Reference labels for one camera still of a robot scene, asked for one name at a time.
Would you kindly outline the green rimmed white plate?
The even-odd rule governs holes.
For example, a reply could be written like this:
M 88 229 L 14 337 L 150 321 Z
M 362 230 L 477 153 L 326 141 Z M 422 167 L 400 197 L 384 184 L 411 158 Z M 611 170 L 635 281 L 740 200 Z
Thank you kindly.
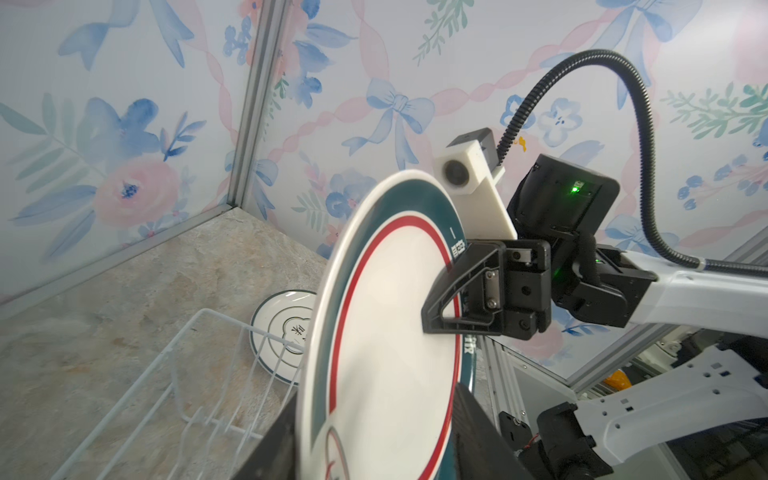
M 285 384 L 298 384 L 316 294 L 285 290 L 266 298 L 254 312 L 250 344 L 261 367 Z

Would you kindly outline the green red rimmed plate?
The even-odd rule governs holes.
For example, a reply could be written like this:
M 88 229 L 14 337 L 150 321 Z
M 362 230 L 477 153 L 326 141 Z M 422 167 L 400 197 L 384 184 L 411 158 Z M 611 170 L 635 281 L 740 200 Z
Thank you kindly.
M 347 221 L 317 292 L 297 400 L 300 479 L 454 479 L 452 403 L 472 385 L 464 336 L 421 310 L 465 247 L 445 190 L 418 170 L 376 185 Z

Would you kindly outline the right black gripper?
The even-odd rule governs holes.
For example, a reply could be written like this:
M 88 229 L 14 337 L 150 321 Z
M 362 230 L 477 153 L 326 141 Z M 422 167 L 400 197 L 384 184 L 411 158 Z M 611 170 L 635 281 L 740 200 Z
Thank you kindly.
M 551 324 L 551 281 L 547 241 L 472 241 L 432 285 L 423 331 L 530 340 Z

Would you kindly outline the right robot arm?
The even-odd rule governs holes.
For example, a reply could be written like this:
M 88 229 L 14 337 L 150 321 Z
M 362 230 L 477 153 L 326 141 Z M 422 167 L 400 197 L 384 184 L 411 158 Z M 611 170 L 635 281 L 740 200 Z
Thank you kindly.
M 457 463 L 465 478 L 509 470 L 532 479 L 595 479 L 649 447 L 767 414 L 767 277 L 678 267 L 599 245 L 618 183 L 540 156 L 509 203 L 485 159 L 450 154 L 435 166 L 470 241 L 423 309 L 430 334 L 531 339 L 554 308 L 581 328 L 627 327 L 583 386 L 641 357 L 655 375 L 594 399 L 563 402 L 533 425 L 501 413 L 483 426 L 458 397 Z

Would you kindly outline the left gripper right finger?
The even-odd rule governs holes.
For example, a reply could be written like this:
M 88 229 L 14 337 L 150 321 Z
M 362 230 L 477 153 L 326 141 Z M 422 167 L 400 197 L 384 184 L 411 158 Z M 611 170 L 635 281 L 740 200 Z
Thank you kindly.
M 530 473 L 485 415 L 469 389 L 456 383 L 452 442 L 457 479 L 530 479 Z

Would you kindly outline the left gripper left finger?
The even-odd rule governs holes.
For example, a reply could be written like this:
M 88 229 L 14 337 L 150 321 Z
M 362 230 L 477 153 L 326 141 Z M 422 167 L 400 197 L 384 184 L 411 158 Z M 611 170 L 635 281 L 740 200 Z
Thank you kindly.
M 286 406 L 249 455 L 234 480 L 289 480 L 297 478 L 297 394 Z

